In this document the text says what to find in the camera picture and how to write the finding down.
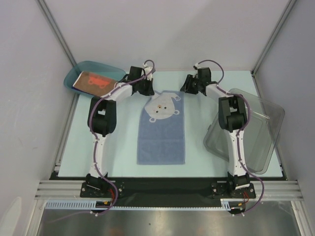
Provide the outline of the light blue towel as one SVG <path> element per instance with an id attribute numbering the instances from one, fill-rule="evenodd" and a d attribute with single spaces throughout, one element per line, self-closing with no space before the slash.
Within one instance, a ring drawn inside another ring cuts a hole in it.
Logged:
<path id="1" fill-rule="evenodd" d="M 184 113 L 182 92 L 155 92 L 141 112 L 137 164 L 185 164 Z"/>

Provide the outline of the orange towel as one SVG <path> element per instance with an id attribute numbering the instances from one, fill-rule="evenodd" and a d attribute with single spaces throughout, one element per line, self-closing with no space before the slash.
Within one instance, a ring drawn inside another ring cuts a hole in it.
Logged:
<path id="1" fill-rule="evenodd" d="M 78 76 L 72 87 L 80 92 L 102 97 L 112 91 L 117 83 L 118 81 L 114 79 L 92 72 L 83 71 Z"/>

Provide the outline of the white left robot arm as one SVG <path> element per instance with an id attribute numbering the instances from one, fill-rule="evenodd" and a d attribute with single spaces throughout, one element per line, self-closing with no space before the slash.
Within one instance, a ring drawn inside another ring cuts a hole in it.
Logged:
<path id="1" fill-rule="evenodd" d="M 86 182 L 91 186 L 91 191 L 98 197 L 107 194 L 110 181 L 106 178 L 108 171 L 102 166 L 103 152 L 106 141 L 109 139 L 117 125 L 118 102 L 131 97 L 135 93 L 144 96 L 155 94 L 153 90 L 153 74 L 155 66 L 132 66 L 129 73 L 108 85 L 104 95 L 94 96 L 91 99 L 88 116 L 88 127 L 93 137 L 93 161 Z"/>

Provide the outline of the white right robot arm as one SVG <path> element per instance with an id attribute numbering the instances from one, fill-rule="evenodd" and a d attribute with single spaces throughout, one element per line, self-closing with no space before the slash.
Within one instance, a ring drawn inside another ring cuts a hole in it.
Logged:
<path id="1" fill-rule="evenodd" d="M 229 156 L 227 173 L 227 193 L 233 198 L 244 193 L 250 186 L 249 171 L 245 162 L 244 129 L 251 113 L 247 112 L 247 102 L 240 94 L 227 92 L 212 81 L 208 67 L 194 66 L 195 74 L 188 74 L 180 91 L 189 94 L 202 93 L 218 103 L 218 122 L 226 135 Z"/>

